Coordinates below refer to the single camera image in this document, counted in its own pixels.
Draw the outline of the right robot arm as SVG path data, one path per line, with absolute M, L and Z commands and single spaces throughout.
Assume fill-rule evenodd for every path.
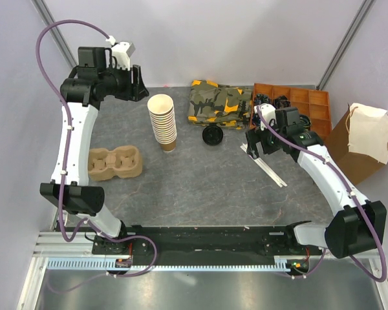
M 336 258 L 346 258 L 377 249 L 382 253 L 387 210 L 382 202 L 370 201 L 334 163 L 323 140 L 307 130 L 295 107 L 276 109 L 270 104 L 254 108 L 260 124 L 246 133 L 246 152 L 259 158 L 257 144 L 264 154 L 282 150 L 304 169 L 324 195 L 332 211 L 328 225 L 299 222 L 283 238 L 290 254 L 307 245 L 328 249 Z

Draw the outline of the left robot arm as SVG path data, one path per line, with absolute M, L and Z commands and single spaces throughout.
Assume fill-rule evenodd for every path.
M 79 47 L 79 64 L 60 86 L 62 130 L 58 159 L 51 180 L 39 188 L 42 197 L 57 208 L 62 233 L 66 232 L 63 213 L 76 215 L 99 236 L 107 238 L 106 245 L 115 254 L 128 249 L 129 239 L 123 222 L 105 206 L 104 190 L 89 185 L 88 159 L 101 102 L 107 96 L 137 102 L 149 95 L 140 66 L 131 64 L 133 48 L 129 42 L 115 43 L 110 48 Z

